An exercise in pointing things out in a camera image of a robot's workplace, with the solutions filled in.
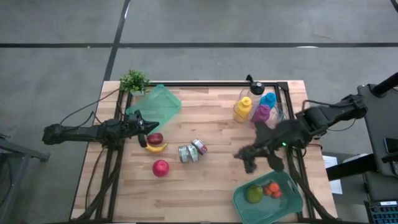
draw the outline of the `apple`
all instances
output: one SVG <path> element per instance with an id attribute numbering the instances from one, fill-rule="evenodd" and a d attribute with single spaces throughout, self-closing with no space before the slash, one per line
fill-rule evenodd
<path id="1" fill-rule="evenodd" d="M 166 176 L 169 170 L 170 170 L 169 163 L 167 163 L 164 160 L 158 160 L 152 166 L 152 171 L 157 177 Z"/>
<path id="2" fill-rule="evenodd" d="M 160 144 L 163 141 L 163 135 L 160 133 L 150 134 L 147 137 L 147 141 L 149 144 Z"/>

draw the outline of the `tomato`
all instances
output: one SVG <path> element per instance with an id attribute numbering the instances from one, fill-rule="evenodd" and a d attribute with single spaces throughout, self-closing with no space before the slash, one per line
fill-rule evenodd
<path id="1" fill-rule="evenodd" d="M 263 188 L 263 192 L 264 192 L 264 195 L 268 195 L 268 196 L 272 195 L 272 192 L 267 187 Z"/>
<path id="2" fill-rule="evenodd" d="M 268 185 L 268 189 L 271 191 L 271 192 L 278 192 L 279 190 L 280 190 L 280 188 L 279 188 L 279 185 L 277 184 L 277 183 L 270 183 L 269 185 Z"/>
<path id="3" fill-rule="evenodd" d="M 272 193 L 273 198 L 280 198 L 282 196 L 282 192 L 278 190 L 277 192 Z"/>

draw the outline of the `red apple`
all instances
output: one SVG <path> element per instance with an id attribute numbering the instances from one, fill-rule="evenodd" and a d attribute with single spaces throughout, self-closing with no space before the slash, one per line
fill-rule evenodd
<path id="1" fill-rule="evenodd" d="M 152 166 L 152 171 L 157 177 L 164 177 L 169 172 L 169 164 L 164 160 L 158 160 Z"/>

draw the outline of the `canned food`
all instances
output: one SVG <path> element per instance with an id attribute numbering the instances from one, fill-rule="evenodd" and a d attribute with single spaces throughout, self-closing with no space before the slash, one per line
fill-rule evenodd
<path id="1" fill-rule="evenodd" d="M 182 163 L 189 162 L 189 160 L 188 160 L 189 153 L 188 153 L 188 147 L 187 146 L 178 147 L 178 154 L 180 155 L 180 161 Z"/>
<path id="2" fill-rule="evenodd" d="M 195 146 L 192 146 L 192 145 L 188 145 L 187 147 L 188 147 L 189 154 L 191 155 L 192 162 L 197 162 L 199 160 L 198 150 L 196 149 Z"/>
<path id="3" fill-rule="evenodd" d="M 204 145 L 204 143 L 201 140 L 195 139 L 192 141 L 192 144 L 198 149 L 198 152 L 201 155 L 207 152 L 207 147 Z"/>

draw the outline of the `lime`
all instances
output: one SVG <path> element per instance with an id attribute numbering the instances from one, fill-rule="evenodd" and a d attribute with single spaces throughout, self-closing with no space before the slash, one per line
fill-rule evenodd
<path id="1" fill-rule="evenodd" d="M 246 191 L 246 200 L 249 203 L 259 203 L 262 199 L 262 187 L 250 185 Z"/>

